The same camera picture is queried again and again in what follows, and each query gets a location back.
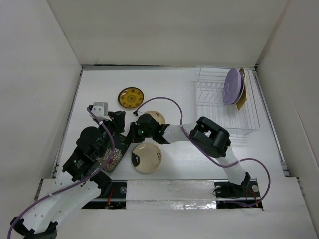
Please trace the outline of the black floral square plate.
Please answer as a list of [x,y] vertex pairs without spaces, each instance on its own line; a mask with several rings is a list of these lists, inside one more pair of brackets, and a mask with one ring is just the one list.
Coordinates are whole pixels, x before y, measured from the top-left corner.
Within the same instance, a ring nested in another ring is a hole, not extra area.
[[97,159],[101,166],[107,162],[107,164],[103,167],[103,171],[107,173],[111,173],[115,170],[130,146],[130,144],[125,142],[126,137],[121,134],[114,136],[113,139],[115,143],[113,157],[108,159],[112,152],[112,145],[111,142],[109,142],[105,154]]

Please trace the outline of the purple round plate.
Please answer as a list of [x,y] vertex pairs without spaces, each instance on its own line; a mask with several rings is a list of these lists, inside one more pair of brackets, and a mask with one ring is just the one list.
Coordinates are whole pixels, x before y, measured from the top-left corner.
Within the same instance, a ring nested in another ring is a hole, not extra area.
[[236,68],[231,68],[224,81],[224,103],[228,105],[236,104],[244,92],[244,86],[244,74]]

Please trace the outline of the yellow woven square plate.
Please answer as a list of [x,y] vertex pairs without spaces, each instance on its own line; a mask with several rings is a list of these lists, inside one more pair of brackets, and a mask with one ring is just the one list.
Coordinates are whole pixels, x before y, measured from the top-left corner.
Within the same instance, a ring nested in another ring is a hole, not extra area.
[[244,90],[243,90],[241,97],[239,98],[239,100],[236,103],[237,110],[241,110],[241,108],[243,108],[245,102],[247,101],[248,80],[249,80],[249,74],[245,68],[243,68],[243,67],[240,68],[239,72],[243,73],[243,75],[244,75]]

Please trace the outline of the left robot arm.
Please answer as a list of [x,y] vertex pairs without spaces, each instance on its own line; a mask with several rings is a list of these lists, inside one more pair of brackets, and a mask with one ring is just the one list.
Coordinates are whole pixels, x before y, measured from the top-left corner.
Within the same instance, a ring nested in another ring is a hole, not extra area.
[[26,208],[10,223],[7,237],[16,231],[25,239],[54,239],[64,221],[96,197],[107,197],[112,179],[107,175],[122,160],[128,145],[124,143],[125,111],[89,114],[97,126],[85,128],[76,148],[64,163],[47,195]]

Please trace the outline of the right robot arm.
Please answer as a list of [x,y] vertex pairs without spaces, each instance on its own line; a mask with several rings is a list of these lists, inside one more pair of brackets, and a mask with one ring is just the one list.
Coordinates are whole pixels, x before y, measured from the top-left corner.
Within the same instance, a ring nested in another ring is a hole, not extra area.
[[150,114],[143,114],[131,123],[126,142],[138,143],[146,138],[162,145],[189,141],[204,156],[217,160],[215,164],[226,173],[231,192],[241,196],[248,191],[250,175],[234,155],[229,137],[227,130],[207,117],[200,117],[195,123],[171,125],[160,124]]

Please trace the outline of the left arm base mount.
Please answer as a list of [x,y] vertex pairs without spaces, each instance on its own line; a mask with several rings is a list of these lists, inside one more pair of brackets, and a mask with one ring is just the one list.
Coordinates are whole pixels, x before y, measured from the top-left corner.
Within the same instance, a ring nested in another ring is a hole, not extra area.
[[111,186],[103,189],[100,196],[91,200],[82,209],[106,209],[121,210],[126,209],[127,180],[116,180]]

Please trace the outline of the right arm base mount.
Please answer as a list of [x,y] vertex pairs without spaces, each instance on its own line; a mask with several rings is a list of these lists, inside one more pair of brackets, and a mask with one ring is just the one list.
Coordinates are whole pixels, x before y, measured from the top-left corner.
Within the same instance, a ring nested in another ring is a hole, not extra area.
[[256,180],[251,180],[246,189],[228,181],[215,181],[212,194],[216,197],[217,209],[262,208],[261,194]]

